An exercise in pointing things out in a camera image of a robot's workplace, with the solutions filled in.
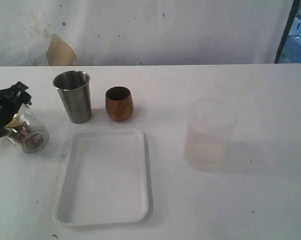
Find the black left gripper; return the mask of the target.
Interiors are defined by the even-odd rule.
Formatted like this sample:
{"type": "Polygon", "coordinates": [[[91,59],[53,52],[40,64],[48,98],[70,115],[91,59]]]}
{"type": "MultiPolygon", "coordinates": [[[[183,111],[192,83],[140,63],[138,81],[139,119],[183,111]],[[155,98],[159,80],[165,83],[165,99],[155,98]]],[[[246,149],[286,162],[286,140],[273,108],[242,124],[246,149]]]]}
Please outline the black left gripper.
{"type": "Polygon", "coordinates": [[[10,88],[0,90],[0,138],[7,135],[5,126],[18,113],[22,104],[32,105],[32,96],[27,92],[29,87],[18,81],[10,88]]]}

